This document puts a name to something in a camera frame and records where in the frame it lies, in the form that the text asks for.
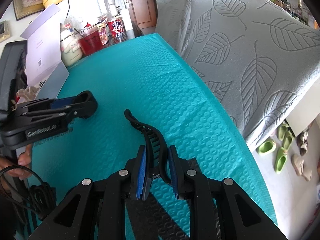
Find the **person left hand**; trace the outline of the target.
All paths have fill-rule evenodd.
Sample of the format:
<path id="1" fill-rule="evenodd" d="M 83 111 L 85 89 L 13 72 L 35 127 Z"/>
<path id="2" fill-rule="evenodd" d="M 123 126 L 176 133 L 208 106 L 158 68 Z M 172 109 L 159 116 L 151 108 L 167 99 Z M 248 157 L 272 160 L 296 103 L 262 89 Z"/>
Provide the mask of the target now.
<path id="1" fill-rule="evenodd" d="M 26 146 L 25 151 L 21 153 L 17 160 L 14 162 L 10 161 L 3 154 L 1 154 L 1 170 L 12 165 L 20 165 L 31 169 L 31 159 L 32 159 L 33 144 Z M 31 176 L 31 173 L 20 168 L 12 169 L 6 173 L 11 177 L 17 177 L 20 180 L 27 179 Z"/>

